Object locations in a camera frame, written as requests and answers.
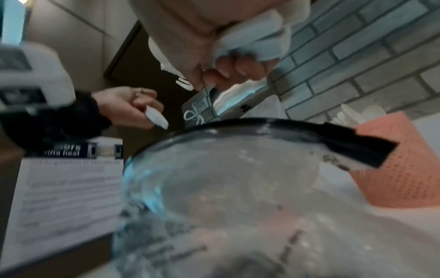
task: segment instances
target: white cap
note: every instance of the white cap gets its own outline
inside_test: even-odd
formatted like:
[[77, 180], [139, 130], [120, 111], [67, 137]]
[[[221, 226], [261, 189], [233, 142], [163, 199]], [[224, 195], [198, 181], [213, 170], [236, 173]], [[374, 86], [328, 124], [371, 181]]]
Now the white cap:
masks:
[[155, 108], [147, 106], [145, 111], [147, 118], [152, 121], [155, 125], [162, 127], [163, 129], [168, 129], [168, 121], [165, 117]]

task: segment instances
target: brick wall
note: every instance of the brick wall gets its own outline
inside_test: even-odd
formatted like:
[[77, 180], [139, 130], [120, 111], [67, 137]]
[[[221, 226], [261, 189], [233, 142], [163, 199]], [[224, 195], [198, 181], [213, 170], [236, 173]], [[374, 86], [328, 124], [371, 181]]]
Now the brick wall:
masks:
[[440, 0], [318, 0], [270, 79], [292, 120], [340, 104], [412, 119], [440, 112]]

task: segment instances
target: pink container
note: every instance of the pink container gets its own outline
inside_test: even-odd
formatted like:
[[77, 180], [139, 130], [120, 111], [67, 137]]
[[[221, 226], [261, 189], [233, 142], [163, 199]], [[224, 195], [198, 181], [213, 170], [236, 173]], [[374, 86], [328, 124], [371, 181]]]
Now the pink container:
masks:
[[373, 206], [440, 206], [440, 160], [403, 113], [393, 113], [356, 127], [358, 134], [399, 142], [380, 169], [351, 171]]

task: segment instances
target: black sleeve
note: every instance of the black sleeve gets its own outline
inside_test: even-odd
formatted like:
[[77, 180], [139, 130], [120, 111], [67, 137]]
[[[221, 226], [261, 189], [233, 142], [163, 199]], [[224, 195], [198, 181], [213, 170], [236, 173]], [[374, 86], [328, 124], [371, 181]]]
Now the black sleeve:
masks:
[[75, 142], [100, 136], [111, 122], [99, 113], [89, 94], [75, 92], [76, 101], [60, 109], [0, 114], [4, 133], [27, 151], [51, 149], [57, 143]]

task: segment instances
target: hand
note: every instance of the hand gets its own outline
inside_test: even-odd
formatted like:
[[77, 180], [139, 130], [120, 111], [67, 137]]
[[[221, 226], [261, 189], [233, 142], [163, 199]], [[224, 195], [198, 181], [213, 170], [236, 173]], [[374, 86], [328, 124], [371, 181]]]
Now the hand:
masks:
[[155, 90], [144, 88], [116, 87], [92, 94], [99, 112], [114, 125], [151, 129], [154, 124], [145, 116], [147, 106], [164, 111], [156, 100]]
[[278, 60], [221, 57], [204, 71], [216, 34], [225, 26], [252, 18], [287, 0], [130, 0], [133, 11], [170, 63], [201, 90], [225, 90], [247, 79], [266, 77]]

